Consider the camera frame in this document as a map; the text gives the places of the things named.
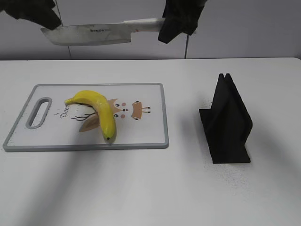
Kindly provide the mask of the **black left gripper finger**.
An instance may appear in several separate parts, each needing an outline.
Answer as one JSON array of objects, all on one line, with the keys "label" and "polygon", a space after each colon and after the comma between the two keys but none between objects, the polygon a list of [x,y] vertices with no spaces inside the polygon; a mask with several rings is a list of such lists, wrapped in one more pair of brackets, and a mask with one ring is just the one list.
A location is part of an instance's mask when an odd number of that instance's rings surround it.
[{"label": "black left gripper finger", "polygon": [[1,0],[0,11],[6,12],[14,19],[23,19],[39,24],[49,30],[59,27],[62,22],[53,11],[53,0]]}]

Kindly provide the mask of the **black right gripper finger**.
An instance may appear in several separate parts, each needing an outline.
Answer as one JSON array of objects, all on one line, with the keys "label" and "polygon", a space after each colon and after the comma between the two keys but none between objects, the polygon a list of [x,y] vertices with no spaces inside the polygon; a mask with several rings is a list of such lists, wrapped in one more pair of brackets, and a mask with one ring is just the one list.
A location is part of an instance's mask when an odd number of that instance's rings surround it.
[{"label": "black right gripper finger", "polygon": [[168,44],[179,34],[192,35],[198,27],[198,20],[206,0],[166,0],[163,18],[165,19],[158,40]]}]

